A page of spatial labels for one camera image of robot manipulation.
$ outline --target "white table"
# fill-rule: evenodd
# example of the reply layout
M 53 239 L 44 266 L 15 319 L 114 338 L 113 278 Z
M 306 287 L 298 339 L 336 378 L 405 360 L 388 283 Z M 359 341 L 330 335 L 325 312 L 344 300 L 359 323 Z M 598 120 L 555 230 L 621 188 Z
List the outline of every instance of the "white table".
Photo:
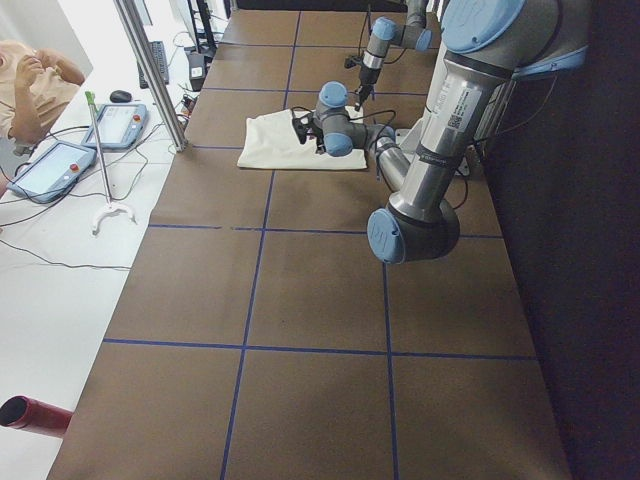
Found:
M 165 41 L 167 57 L 174 53 L 173 36 Z M 170 65 L 169 94 L 177 104 L 188 86 L 188 62 L 177 49 Z M 127 90 L 134 101 L 145 103 L 150 117 L 143 136 L 161 122 L 148 89 L 140 90 L 133 53 L 125 52 L 117 65 L 94 69 L 52 131 L 88 125 L 84 91 L 96 93 L 96 103 L 106 103 L 111 91 Z M 79 143 L 84 131 L 62 134 L 61 140 Z M 54 142 L 43 142 L 34 157 Z M 5 227 L 0 239 L 31 250 L 47 259 L 67 264 L 130 267 L 145 233 L 149 215 L 169 172 L 175 147 L 161 126 L 139 151 L 149 163 L 123 200 L 131 206 L 137 224 L 126 214 L 107 217 L 98 236 L 91 232 L 94 214 L 104 196 L 67 197 L 60 204 L 27 222 Z M 108 153 L 107 163 L 121 156 Z M 127 193 L 145 159 L 133 152 L 109 167 L 112 193 Z M 96 162 L 91 171 L 99 168 Z M 99 172 L 81 181 L 74 195 L 102 193 Z M 18 197 L 7 192 L 0 203 L 0 224 L 26 218 L 43 207 L 28 200 L 4 203 Z M 46 265 L 37 258 L 0 244 L 0 403 L 25 395 L 74 410 L 95 359 L 105 329 L 124 286 L 126 270 L 70 269 Z M 46 478 L 62 441 L 53 437 L 0 428 L 2 478 Z

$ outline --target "white robot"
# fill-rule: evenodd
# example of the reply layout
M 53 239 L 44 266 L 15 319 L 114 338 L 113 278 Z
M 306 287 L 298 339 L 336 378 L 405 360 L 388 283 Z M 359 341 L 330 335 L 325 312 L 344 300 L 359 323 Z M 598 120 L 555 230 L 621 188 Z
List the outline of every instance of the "white robot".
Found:
M 361 62 L 357 107 L 369 96 L 392 44 L 424 50 L 426 1 L 407 2 L 407 24 L 378 18 Z M 410 161 L 383 125 L 352 123 L 348 92 L 329 82 L 316 110 L 294 119 L 301 142 L 316 137 L 332 156 L 353 148 L 376 159 L 394 190 L 367 225 L 373 253 L 386 263 L 434 259 L 457 243 L 460 225 L 445 192 L 499 85 L 510 79 L 556 74 L 583 64 L 589 0 L 452 0 L 442 18 L 442 43 Z

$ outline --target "black computer mouse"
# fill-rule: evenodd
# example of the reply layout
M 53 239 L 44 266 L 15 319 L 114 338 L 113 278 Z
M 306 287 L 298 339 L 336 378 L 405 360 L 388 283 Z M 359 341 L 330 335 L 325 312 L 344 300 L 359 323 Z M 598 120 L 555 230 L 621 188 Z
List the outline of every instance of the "black computer mouse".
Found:
M 109 100 L 113 103 L 127 103 L 130 102 L 132 98 L 131 94 L 124 90 L 114 90 L 109 96 Z

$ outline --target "white cloth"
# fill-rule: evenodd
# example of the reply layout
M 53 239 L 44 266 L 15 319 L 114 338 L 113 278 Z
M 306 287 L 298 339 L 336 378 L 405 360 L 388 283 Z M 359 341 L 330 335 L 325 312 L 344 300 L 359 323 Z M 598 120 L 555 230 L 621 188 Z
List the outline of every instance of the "white cloth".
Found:
M 353 107 L 347 107 L 353 117 L 361 117 Z M 305 112 L 296 111 L 303 116 Z M 300 145 L 291 124 L 291 110 L 247 118 L 247 136 L 238 166 L 245 168 L 290 170 L 359 170 L 367 167 L 363 150 L 353 150 L 344 157 L 332 157 L 316 152 L 314 139 Z

